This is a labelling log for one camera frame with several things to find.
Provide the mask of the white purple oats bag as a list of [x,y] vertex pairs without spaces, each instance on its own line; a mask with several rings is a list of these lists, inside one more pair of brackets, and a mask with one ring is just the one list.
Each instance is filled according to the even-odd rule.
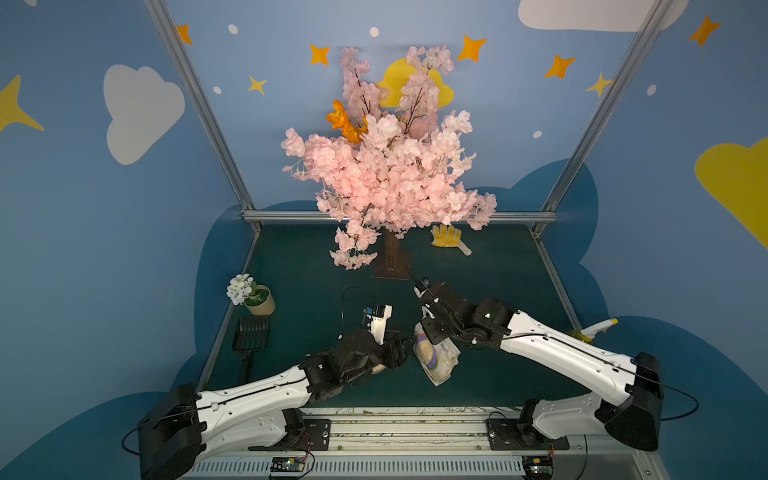
[[450,377],[459,363],[460,350],[450,338],[432,344],[420,323],[414,327],[415,344],[413,352],[428,379],[434,386],[440,386]]

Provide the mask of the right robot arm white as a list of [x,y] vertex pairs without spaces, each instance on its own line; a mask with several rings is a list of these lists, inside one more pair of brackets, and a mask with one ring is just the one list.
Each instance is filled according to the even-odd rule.
[[512,427],[512,438],[522,448],[538,449],[569,435],[608,435],[637,450],[658,449],[663,392],[656,357],[597,348],[497,299],[473,304],[445,283],[418,280],[414,292],[432,344],[450,339],[498,349],[587,388],[581,396],[527,401]]

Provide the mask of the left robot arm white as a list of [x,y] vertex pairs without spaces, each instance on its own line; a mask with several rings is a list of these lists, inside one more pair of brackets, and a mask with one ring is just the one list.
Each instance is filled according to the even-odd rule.
[[140,476],[178,479],[221,453],[289,449],[303,433],[301,408],[340,394],[379,366],[402,366],[413,344],[413,336],[388,331],[377,341],[360,329],[262,380],[201,392],[178,386],[137,423]]

